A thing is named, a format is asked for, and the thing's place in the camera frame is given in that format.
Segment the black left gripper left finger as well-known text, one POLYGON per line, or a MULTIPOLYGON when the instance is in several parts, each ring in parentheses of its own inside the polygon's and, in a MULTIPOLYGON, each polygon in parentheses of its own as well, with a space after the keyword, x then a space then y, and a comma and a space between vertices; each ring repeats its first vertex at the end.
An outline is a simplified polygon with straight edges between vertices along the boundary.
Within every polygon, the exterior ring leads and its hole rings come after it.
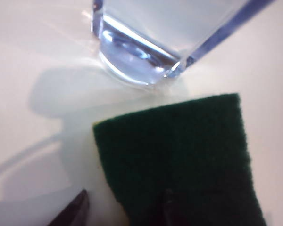
POLYGON ((48 225, 85 226, 89 210, 89 196, 83 189, 48 225))

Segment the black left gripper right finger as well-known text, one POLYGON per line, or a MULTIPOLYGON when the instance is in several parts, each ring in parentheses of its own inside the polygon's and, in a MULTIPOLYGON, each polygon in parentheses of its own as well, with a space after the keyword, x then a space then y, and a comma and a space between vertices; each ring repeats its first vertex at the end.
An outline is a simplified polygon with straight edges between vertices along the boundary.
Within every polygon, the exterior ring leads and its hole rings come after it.
POLYGON ((172 189, 166 189, 159 197, 157 213, 153 219, 153 226, 179 226, 178 205, 172 189))

